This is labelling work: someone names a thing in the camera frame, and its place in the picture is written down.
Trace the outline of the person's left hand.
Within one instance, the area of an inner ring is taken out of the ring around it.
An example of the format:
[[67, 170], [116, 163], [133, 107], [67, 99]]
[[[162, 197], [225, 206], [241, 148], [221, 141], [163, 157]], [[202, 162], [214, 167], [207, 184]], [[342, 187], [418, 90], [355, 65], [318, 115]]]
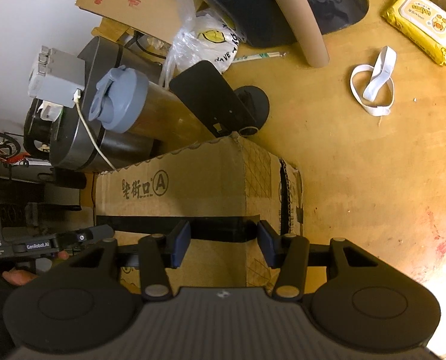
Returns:
[[60, 262], [67, 259], [69, 259], [68, 252], [61, 251], [50, 258], [37, 258], [35, 260], [35, 273], [24, 269], [12, 268], [9, 271], [2, 272], [1, 276], [5, 281], [7, 281], [7, 283], [15, 287], [23, 286], [37, 278], [37, 273], [49, 271], [49, 269], [51, 269], [55, 264], [55, 261]]

